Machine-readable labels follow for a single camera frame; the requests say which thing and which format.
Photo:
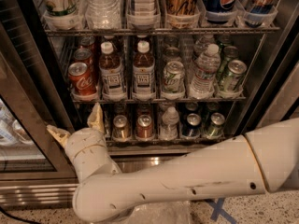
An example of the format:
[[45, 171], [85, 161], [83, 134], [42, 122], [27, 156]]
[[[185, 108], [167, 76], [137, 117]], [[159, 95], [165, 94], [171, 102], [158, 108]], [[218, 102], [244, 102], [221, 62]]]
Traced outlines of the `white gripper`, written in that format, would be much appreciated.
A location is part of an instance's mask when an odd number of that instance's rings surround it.
[[103, 110], [99, 103], [93, 106], [87, 119], [90, 128], [83, 128], [71, 134], [69, 131], [47, 126], [50, 135], [62, 146], [73, 164], [79, 182], [109, 165]]

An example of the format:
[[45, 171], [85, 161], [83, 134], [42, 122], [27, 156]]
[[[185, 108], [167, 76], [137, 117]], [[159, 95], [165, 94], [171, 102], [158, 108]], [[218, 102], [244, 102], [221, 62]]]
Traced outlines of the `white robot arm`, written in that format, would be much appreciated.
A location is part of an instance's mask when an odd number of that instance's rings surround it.
[[89, 223], [128, 215], [145, 203], [203, 200], [273, 193], [299, 188], [299, 119], [227, 139], [210, 147], [132, 173], [124, 173], [108, 152], [103, 111], [95, 105], [87, 127], [48, 132], [73, 164], [78, 187], [76, 215]]

